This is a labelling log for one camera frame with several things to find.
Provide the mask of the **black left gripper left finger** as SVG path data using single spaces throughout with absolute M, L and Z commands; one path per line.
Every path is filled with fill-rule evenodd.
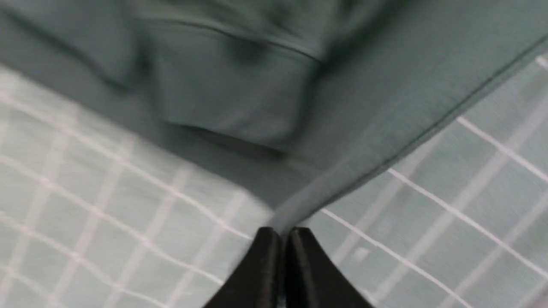
M 279 234 L 258 229 L 247 253 L 205 308 L 276 308 L 280 274 Z

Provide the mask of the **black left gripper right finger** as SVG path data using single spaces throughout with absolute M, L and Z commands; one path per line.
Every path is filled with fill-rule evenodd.
M 286 307 L 373 307 L 337 269 L 309 228 L 293 228 L 285 250 Z

